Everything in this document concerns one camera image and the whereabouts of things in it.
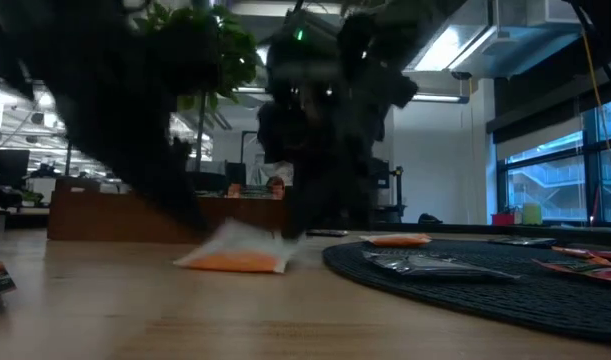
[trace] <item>silver foil packet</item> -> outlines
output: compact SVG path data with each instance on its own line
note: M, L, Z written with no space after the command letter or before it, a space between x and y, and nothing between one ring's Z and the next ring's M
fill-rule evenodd
M400 275L436 279L490 279L516 280L517 275L507 274L479 266L462 263L453 258L426 255L378 254L363 252L365 259L381 268Z

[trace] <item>black rubber mat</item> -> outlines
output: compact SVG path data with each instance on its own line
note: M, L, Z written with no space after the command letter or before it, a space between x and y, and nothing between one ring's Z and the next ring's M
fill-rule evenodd
M504 284L411 281L365 260L365 250L450 255L522 277ZM551 250L455 240L434 240L419 249L379 248L360 242L327 248L323 259L339 275L383 291L555 334L611 343L611 284L559 274L532 261L569 260Z

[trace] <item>red object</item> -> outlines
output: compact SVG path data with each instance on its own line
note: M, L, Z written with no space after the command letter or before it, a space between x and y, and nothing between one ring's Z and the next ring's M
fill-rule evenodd
M532 259L537 264L544 266L550 270L589 276L594 279L611 281L611 263L605 259L601 258L593 258L587 260L585 264L587 264L587 268L583 269L582 266L574 266L573 264L561 264L561 263L547 263L538 261L536 259Z
M565 255L577 256L577 257L582 257L582 258L586 258L586 259L591 259L591 258L594 258L594 257L598 257L598 258L604 258L604 259L611 260L611 251L594 251L594 250L585 250L585 249L568 249L568 248L562 248L562 247L557 247L557 246L553 246L552 250L558 251L558 252L563 253Z
M492 225L508 226L514 225L514 214L493 214Z

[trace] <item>table surface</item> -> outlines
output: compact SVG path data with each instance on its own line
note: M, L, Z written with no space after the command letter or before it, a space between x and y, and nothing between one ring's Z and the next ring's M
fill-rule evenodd
M321 250L355 240L309 239L286 274L252 275L172 266L187 245L7 232L0 261L18 290L0 308L0 359L611 359L607 346L416 303L327 270Z

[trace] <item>white wall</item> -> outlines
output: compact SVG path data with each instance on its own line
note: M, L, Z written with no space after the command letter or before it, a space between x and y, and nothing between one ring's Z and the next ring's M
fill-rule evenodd
M372 147L372 153L374 157L389 161L390 170L396 167L396 164L392 164L392 155L394 151L394 111L390 110L385 117L385 138L383 142L376 142Z
M469 104L410 103L394 110L393 158L403 167L403 222L422 213L446 224L486 224L495 211L495 156L485 123L494 115L492 80Z
M212 133L212 160L240 162L241 158L241 132L214 131Z

